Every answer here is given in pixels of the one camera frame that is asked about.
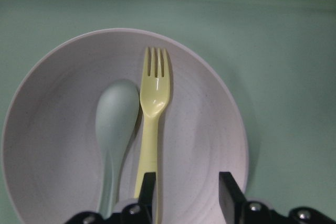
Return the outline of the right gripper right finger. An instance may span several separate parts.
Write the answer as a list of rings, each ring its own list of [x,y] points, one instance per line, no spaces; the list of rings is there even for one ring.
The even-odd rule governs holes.
[[[230,172],[219,172],[219,205],[226,223],[272,223],[270,209],[247,200]]]

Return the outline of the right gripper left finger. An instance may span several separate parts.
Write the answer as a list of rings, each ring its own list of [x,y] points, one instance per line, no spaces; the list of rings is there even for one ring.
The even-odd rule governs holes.
[[[152,224],[154,223],[152,203],[156,183],[156,173],[145,173],[140,195],[135,202],[122,209],[121,223]]]

